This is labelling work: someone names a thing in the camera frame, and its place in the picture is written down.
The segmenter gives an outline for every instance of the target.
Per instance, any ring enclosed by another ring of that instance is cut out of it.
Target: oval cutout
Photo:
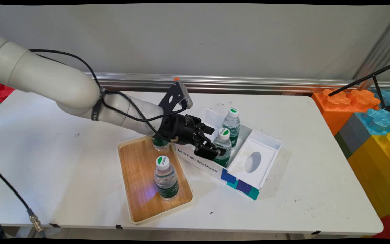
[[[260,165],[260,162],[261,162],[261,154],[258,151],[251,153],[251,155],[249,155],[249,157],[246,159],[245,171],[247,173],[254,172]]]

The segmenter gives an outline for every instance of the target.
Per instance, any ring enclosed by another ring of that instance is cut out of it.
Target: green label
[[[226,167],[228,167],[228,161],[229,160],[230,160],[230,157],[228,156],[228,157],[226,157],[224,159],[216,159],[215,158],[215,159],[213,159],[213,162],[215,162],[215,163],[221,165],[222,167],[226,168]]]
[[[235,147],[236,146],[238,137],[239,137],[238,134],[237,134],[237,136],[230,136],[231,147]]]
[[[153,144],[157,147],[163,147],[163,146],[166,146],[168,144],[167,141],[165,141],[164,139],[162,138],[152,138],[153,139]]]
[[[159,188],[159,194],[163,196],[164,198],[172,198],[173,196],[177,195],[178,193],[178,181],[175,182],[175,184],[168,188],[168,189],[163,189]]]

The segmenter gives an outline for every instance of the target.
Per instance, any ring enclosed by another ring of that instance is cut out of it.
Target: tray rim
[[[122,147],[124,147],[125,145],[132,144],[132,143],[142,142],[142,141],[145,141],[145,140],[150,139],[150,138],[151,138],[150,136],[141,136],[141,137],[137,137],[137,138],[134,138],[134,139],[129,139],[129,140],[127,140],[127,141],[123,141],[123,142],[118,143],[118,145],[117,145],[117,151],[118,151],[118,160],[119,160],[119,162],[120,162],[120,167],[121,167],[120,149],[121,149]],[[174,153],[175,158],[177,158],[178,163],[180,164],[180,167],[181,167],[180,158],[179,158],[178,155],[175,153],[175,148],[172,149],[172,152]],[[188,178],[187,178],[187,176],[186,176],[186,174],[185,174],[185,172],[184,172],[184,170],[183,170],[183,167],[181,167],[181,171],[183,172],[183,175],[184,175],[185,178],[186,178],[186,182],[188,183],[189,189],[191,190],[191,193],[192,193],[192,198],[191,198],[191,200],[188,201],[188,202],[185,203],[185,204],[182,204],[182,205],[177,206],[177,207],[175,207],[175,208],[172,208],[172,209],[170,209],[170,210],[166,210],[166,211],[164,211],[164,212],[161,212],[161,213],[159,213],[159,214],[153,215],[153,216],[151,216],[150,218],[146,218],[146,219],[143,219],[143,220],[138,221],[138,222],[133,221],[132,212],[130,211],[130,205],[129,205],[129,203],[127,203],[127,210],[128,210],[128,212],[129,212],[130,222],[132,222],[132,224],[136,224],[136,225],[142,224],[142,223],[145,223],[146,221],[152,220],[153,218],[157,218],[158,216],[164,215],[165,213],[170,213],[170,212],[172,212],[172,211],[179,210],[180,208],[188,207],[189,205],[192,205],[193,199],[194,199],[194,193],[193,193],[193,190],[192,190],[192,188],[191,188],[191,184],[189,183],[189,180],[188,180]],[[123,169],[122,169],[122,168],[121,168],[121,176],[124,177],[124,175],[123,175]],[[124,190],[125,190],[125,192],[126,192],[126,199],[128,199],[129,197],[127,196],[126,185],[124,185]]]

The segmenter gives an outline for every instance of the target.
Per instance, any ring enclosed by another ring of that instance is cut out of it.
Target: white box
[[[213,141],[222,128],[225,116],[205,109],[199,118],[215,129],[212,135],[206,134]],[[257,199],[281,146],[281,141],[240,124],[237,144],[230,156],[231,163],[228,168],[224,168],[211,160],[196,156],[193,145],[175,144],[177,155],[181,159],[254,200]]]

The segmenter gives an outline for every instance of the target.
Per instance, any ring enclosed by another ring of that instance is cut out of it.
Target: wooden tray
[[[167,211],[175,210],[192,201],[192,190],[186,180],[174,149],[156,151],[151,137],[143,136],[118,145],[121,170],[131,221],[139,224]],[[172,201],[163,200],[154,182],[156,159],[165,155],[177,171],[178,193]]]

